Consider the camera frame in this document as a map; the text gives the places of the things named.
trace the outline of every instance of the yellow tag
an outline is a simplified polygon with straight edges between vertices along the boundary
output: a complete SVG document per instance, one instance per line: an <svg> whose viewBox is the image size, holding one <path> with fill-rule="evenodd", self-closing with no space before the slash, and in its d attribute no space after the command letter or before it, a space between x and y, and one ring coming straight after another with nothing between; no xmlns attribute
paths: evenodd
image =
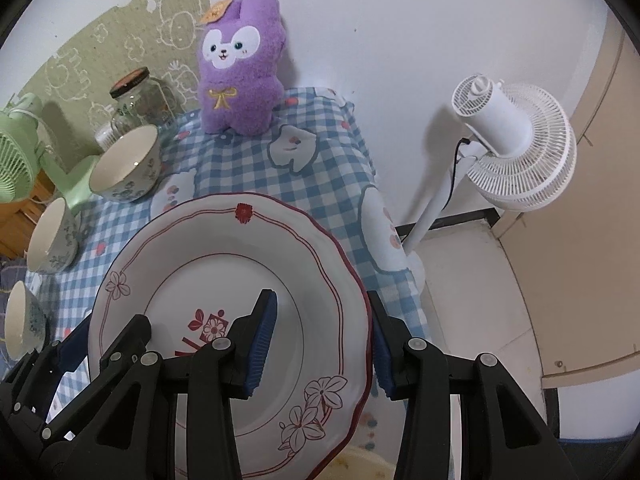
<svg viewBox="0 0 640 480"><path fill-rule="evenodd" d="M222 18L225 15L226 9L233 0L220 0L218 3L213 4L213 6L204 13L204 15L200 19L200 23L203 25L207 25L207 23L213 23Z"/></svg>

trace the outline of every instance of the black power cord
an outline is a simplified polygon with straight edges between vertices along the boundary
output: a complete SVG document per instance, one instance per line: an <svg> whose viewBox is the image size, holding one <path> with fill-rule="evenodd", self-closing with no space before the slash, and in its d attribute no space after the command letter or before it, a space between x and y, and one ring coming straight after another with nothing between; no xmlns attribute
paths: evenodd
<svg viewBox="0 0 640 480"><path fill-rule="evenodd" d="M444 205L444 207L449 205L449 202L451 202L451 197L453 195L453 186L456 183L456 168L458 166L458 152L462 144L471 144L471 140L467 139L466 137L462 137L462 139L460 139L456 144L456 150L453 152L453 172L451 173L451 189L449 189L449 198L447 198L447 203Z"/></svg>

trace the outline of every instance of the jar lid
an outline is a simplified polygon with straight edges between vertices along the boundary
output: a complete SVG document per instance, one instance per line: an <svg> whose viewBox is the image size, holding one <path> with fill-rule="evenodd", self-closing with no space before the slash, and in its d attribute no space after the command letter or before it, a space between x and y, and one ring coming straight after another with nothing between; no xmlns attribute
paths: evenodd
<svg viewBox="0 0 640 480"><path fill-rule="evenodd" d="M109 94L114 99L117 99L121 95L131 90L134 86L142 83L147 77L149 77L149 69L146 66L135 69L133 72L128 73L122 79L120 79L111 90Z"/></svg>

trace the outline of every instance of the green fan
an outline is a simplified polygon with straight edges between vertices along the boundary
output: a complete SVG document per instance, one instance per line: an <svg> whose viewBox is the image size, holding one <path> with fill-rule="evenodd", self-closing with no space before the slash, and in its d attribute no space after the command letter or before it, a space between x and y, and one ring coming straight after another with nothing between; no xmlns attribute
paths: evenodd
<svg viewBox="0 0 640 480"><path fill-rule="evenodd" d="M65 173L38 140L41 111L42 102L31 93L12 108L0 110L0 203L27 199L42 168L76 214L91 196L89 176L99 157L88 156Z"/></svg>

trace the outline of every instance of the green wallpaper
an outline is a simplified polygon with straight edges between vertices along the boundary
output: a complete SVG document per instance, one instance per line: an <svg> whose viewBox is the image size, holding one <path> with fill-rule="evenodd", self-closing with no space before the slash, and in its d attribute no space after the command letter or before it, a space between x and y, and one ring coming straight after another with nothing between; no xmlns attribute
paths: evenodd
<svg viewBox="0 0 640 480"><path fill-rule="evenodd" d="M209 0L131 0L113 7L67 41L20 94L45 103L43 118L67 167L97 153L94 131L109 120L109 90L140 66L162 78L184 111L198 107L198 20Z"/></svg>

